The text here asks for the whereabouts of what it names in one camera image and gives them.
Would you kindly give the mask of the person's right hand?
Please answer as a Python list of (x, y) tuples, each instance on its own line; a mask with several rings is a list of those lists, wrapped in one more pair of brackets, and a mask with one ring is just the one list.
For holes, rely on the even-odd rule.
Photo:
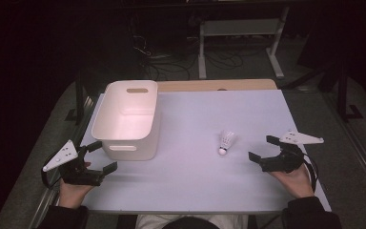
[(294, 198), (309, 198), (315, 195), (309, 172), (304, 165), (290, 173), (270, 172)]

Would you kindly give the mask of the person's left hand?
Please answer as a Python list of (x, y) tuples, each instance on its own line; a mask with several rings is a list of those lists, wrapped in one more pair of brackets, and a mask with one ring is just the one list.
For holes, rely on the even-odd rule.
[(93, 186), (90, 185), (74, 185), (60, 179), (58, 205), (64, 208), (77, 209), (81, 206), (85, 196), (92, 189)]

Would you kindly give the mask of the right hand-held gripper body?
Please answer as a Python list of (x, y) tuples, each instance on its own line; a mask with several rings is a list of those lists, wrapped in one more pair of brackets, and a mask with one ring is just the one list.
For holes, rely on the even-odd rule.
[(279, 137), (279, 140), (280, 153), (277, 156), (261, 158), (259, 165), (263, 172), (290, 173), (302, 164), (306, 164), (310, 171), (314, 170), (314, 166), (304, 158), (306, 154), (300, 149), (300, 145), (321, 144), (324, 142), (322, 137), (288, 131)]

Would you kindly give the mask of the white feather shuttlecock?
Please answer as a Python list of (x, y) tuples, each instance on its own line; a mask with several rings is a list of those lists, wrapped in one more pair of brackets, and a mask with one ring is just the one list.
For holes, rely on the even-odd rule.
[(223, 131), (220, 134), (220, 144), (219, 144), (219, 148), (218, 148), (218, 153), (221, 156), (224, 156), (227, 154), (228, 150), (234, 144), (235, 138), (236, 138), (235, 133), (230, 132), (230, 131)]

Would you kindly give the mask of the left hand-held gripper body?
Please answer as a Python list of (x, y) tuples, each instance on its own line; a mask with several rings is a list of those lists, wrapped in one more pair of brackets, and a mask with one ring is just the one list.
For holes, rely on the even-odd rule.
[(54, 186), (55, 182), (49, 183), (48, 171), (57, 168), (60, 177), (68, 184), (99, 186), (104, 176), (102, 171), (87, 168), (86, 146), (76, 147), (69, 139), (57, 152), (51, 154), (42, 167), (43, 184), (46, 187)]

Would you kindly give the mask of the white metal desk frame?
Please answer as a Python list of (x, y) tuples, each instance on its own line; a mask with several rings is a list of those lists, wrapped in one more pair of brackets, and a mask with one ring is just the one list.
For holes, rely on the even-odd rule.
[(290, 8), (284, 7), (278, 18), (244, 19), (244, 20), (217, 20), (205, 21), (199, 28), (199, 54), (198, 73), (200, 79), (207, 78), (204, 54), (204, 41), (211, 36), (237, 36), (237, 35), (272, 35), (274, 41), (266, 49), (274, 74), (278, 79), (284, 77), (279, 62), (275, 56), (278, 44), (283, 33)]

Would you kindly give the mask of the white plastic storage bin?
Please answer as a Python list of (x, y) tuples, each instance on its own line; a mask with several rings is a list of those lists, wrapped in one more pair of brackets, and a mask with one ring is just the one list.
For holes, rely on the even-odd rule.
[(151, 80), (109, 84), (91, 129), (109, 158), (144, 161), (154, 158), (160, 129), (158, 85)]

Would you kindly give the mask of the wooden table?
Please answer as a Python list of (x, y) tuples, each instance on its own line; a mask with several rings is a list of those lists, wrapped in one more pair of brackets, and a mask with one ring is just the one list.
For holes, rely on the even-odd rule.
[(158, 82), (158, 91), (164, 92), (214, 92), (276, 90), (272, 79), (227, 79), (227, 80), (190, 80)]

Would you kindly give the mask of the person's white shirt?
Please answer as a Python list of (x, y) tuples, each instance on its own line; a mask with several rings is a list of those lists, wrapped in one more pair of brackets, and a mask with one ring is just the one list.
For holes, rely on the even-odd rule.
[(134, 229), (162, 229), (166, 224), (184, 217), (207, 220), (219, 229), (246, 229), (246, 215), (139, 215)]

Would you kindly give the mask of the black metal stand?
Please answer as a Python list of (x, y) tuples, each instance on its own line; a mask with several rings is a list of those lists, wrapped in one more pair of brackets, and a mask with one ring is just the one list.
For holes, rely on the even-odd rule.
[(74, 121), (76, 125), (79, 125), (82, 122), (85, 112), (85, 88), (83, 85), (83, 80), (81, 73), (78, 73), (75, 77), (75, 107), (68, 111), (68, 114), (65, 118), (66, 121)]
[(340, 73), (337, 83), (337, 112), (340, 118), (348, 123), (350, 119), (361, 119), (363, 115), (356, 105), (347, 104), (348, 75), (345, 72), (344, 64), (339, 67)]

